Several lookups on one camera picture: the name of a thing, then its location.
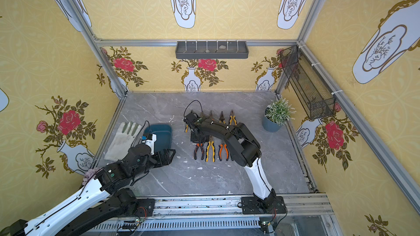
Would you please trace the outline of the yellow black deli pliers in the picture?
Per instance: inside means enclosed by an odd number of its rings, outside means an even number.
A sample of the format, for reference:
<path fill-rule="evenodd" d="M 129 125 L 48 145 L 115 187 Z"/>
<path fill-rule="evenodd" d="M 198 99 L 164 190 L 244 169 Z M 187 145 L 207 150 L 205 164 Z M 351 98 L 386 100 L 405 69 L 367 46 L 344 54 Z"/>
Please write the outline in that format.
<path fill-rule="evenodd" d="M 215 162 L 215 146 L 214 146 L 214 139 L 212 136 L 210 136 L 207 148 L 206 148 L 206 162 L 211 160 L 212 162 Z"/>

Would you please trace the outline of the orange black combination pliers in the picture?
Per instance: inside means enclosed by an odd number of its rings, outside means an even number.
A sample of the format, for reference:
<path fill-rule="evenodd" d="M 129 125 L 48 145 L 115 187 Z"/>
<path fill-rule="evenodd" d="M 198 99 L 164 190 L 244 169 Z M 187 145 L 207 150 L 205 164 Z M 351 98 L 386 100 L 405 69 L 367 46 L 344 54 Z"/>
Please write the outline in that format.
<path fill-rule="evenodd" d="M 225 159 L 226 161 L 229 160 L 229 150 L 225 143 L 219 145 L 218 158 L 220 161 L 222 161 L 223 159 Z"/>

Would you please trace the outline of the yellow black long-nose pliers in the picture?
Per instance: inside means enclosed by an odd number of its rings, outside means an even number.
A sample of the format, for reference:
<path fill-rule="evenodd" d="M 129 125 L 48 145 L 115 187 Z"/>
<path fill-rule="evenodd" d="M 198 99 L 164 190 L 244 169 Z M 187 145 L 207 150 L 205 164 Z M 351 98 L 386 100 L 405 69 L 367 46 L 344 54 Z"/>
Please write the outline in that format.
<path fill-rule="evenodd" d="M 219 116 L 219 122 L 220 122 L 220 123 L 223 123 L 223 124 L 226 124 L 226 121 L 225 121 L 225 117 L 224 117 L 224 113 L 223 113 L 223 111 L 220 113 L 220 116 Z"/>

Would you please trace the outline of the yellow black combination pliers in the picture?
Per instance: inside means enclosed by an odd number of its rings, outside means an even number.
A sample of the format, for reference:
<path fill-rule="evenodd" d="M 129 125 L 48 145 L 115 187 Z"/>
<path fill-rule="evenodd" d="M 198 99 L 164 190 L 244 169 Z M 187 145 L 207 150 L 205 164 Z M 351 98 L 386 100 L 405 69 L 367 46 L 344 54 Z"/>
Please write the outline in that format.
<path fill-rule="evenodd" d="M 234 111 L 230 112 L 229 125 L 237 125 L 237 120 Z"/>

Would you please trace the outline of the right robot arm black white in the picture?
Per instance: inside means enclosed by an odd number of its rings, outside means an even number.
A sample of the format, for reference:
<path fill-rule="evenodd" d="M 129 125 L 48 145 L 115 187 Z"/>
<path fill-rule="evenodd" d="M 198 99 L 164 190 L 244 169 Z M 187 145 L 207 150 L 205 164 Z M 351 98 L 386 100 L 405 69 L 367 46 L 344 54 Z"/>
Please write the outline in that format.
<path fill-rule="evenodd" d="M 186 115 L 184 122 L 190 128 L 193 143 L 207 142 L 210 136 L 224 142 L 233 160 L 245 168 L 259 207 L 271 210 L 275 206 L 276 192 L 263 170 L 261 146 L 245 124 L 227 125 L 196 113 Z"/>

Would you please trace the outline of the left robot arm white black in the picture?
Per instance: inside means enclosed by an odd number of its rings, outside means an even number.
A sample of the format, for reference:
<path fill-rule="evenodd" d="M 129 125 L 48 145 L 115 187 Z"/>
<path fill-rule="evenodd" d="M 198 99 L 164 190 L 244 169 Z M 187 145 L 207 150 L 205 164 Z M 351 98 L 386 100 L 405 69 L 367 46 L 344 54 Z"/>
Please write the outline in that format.
<path fill-rule="evenodd" d="M 29 221 L 18 220 L 1 230 L 3 236 L 79 236 L 116 216 L 147 215 L 147 208 L 129 189 L 151 169 L 170 165 L 174 149 L 152 152 L 150 146 L 136 145 L 127 155 L 99 169 L 79 191 Z"/>

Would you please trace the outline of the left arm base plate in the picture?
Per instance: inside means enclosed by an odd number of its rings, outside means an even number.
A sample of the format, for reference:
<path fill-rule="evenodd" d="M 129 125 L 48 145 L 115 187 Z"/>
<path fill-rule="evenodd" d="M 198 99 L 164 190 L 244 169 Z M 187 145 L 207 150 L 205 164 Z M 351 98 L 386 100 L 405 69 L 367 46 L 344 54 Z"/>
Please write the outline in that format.
<path fill-rule="evenodd" d="M 110 205 L 109 211 L 112 217 L 136 215 L 139 217 L 151 217 L 154 207 L 155 199 L 153 198 L 141 198 L 124 202 L 117 200 L 116 203 Z"/>

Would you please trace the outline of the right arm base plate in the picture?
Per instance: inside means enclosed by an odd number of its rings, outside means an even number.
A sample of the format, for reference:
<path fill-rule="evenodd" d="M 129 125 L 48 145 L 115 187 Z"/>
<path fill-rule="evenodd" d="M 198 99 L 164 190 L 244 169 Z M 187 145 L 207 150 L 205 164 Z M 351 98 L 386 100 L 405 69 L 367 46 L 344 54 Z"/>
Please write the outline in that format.
<path fill-rule="evenodd" d="M 237 207 L 243 214 L 286 214 L 286 206 L 281 196 L 261 200 L 257 196 L 242 197 Z"/>

